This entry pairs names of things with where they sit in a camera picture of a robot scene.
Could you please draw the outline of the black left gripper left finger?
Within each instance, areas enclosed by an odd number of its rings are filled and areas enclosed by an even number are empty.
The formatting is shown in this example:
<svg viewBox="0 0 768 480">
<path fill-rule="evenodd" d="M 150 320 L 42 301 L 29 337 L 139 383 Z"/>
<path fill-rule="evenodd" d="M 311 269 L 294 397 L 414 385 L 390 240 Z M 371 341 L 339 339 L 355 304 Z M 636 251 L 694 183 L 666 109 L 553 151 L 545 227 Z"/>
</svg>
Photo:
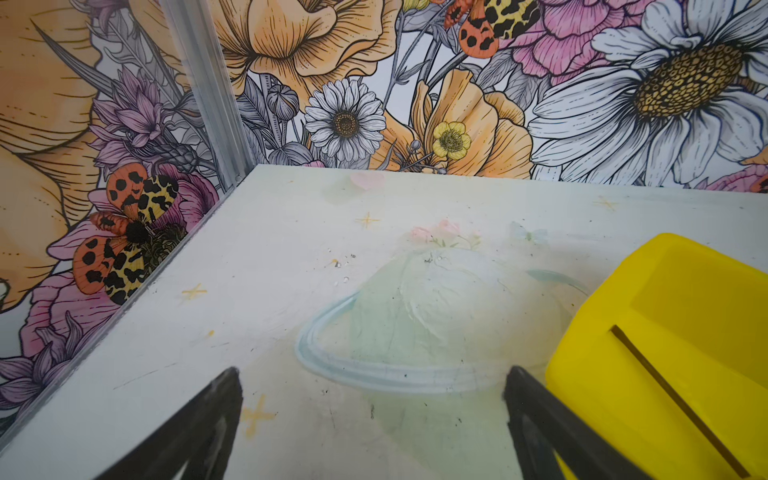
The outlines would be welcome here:
<svg viewBox="0 0 768 480">
<path fill-rule="evenodd" d="M 239 370 L 230 367 L 100 479 L 221 479 L 243 403 Z"/>
</svg>

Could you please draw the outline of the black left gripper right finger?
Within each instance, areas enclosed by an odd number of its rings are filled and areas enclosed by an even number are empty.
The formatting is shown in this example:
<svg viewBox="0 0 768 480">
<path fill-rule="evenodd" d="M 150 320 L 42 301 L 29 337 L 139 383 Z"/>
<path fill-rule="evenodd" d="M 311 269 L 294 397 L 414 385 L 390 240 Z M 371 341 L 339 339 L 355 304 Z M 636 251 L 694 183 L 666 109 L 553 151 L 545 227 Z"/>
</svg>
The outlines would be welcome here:
<svg viewBox="0 0 768 480">
<path fill-rule="evenodd" d="M 648 475 L 601 438 L 520 366 L 503 394 L 508 428 L 525 479 L 646 479 Z"/>
</svg>

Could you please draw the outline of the thin black screwdriver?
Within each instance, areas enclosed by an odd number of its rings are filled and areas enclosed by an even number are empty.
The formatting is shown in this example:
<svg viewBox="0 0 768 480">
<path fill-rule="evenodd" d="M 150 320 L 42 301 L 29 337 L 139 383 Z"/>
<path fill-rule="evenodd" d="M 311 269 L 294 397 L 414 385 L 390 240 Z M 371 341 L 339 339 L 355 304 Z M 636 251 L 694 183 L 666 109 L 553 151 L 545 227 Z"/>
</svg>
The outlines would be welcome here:
<svg viewBox="0 0 768 480">
<path fill-rule="evenodd" d="M 752 475 L 746 467 L 736 458 L 728 449 L 723 441 L 714 433 L 714 431 L 702 420 L 702 418 L 692 409 L 692 407 L 683 399 L 683 397 L 673 388 L 673 386 L 664 378 L 661 372 L 649 361 L 649 359 L 639 350 L 639 348 L 630 340 L 627 334 L 618 326 L 613 325 L 610 328 L 612 335 L 632 354 L 640 363 L 644 370 L 660 386 L 673 403 L 682 411 L 685 417 L 694 425 L 694 427 L 703 435 L 706 441 L 715 449 L 715 451 L 725 460 L 729 467 L 741 478 L 749 479 Z"/>
</svg>

